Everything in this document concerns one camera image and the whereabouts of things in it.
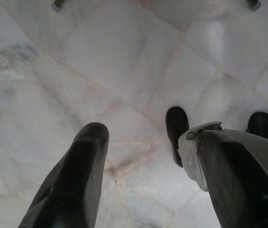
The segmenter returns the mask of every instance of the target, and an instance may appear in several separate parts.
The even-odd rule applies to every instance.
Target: marble floor
[[[245,130],[268,112],[268,0],[0,0],[0,228],[85,124],[110,131],[97,228],[218,228],[165,113]]]

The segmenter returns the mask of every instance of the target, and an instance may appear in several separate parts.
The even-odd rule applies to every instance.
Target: chair leg
[[[248,2],[250,9],[252,11],[258,10],[261,6],[261,2],[258,0],[246,0],[246,1]]]
[[[62,9],[62,5],[65,2],[65,0],[55,0],[52,4],[52,9],[56,12],[58,12],[60,9]]]

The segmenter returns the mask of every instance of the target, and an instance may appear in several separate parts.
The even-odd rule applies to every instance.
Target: black boot
[[[172,143],[174,160],[180,167],[182,167],[182,162],[178,153],[178,139],[189,129],[189,122],[185,111],[180,107],[170,108],[166,113],[166,130]]]
[[[268,139],[268,114],[254,113],[250,117],[247,132]]]

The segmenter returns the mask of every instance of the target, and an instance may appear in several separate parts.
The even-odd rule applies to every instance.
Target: black shoe
[[[180,167],[182,167],[182,162],[178,153],[178,139],[189,129],[189,122],[185,111],[180,107],[170,108],[166,113],[166,130],[173,146],[174,160]]]
[[[250,117],[247,132],[268,139],[268,114],[254,113]]]

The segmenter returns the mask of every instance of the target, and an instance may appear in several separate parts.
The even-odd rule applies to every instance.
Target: metal bracket
[[[197,136],[206,130],[220,131],[221,122],[211,122],[192,128],[179,137],[179,156],[181,157],[183,168],[192,180],[196,181],[203,191],[208,191],[204,172],[200,165],[197,154]]]

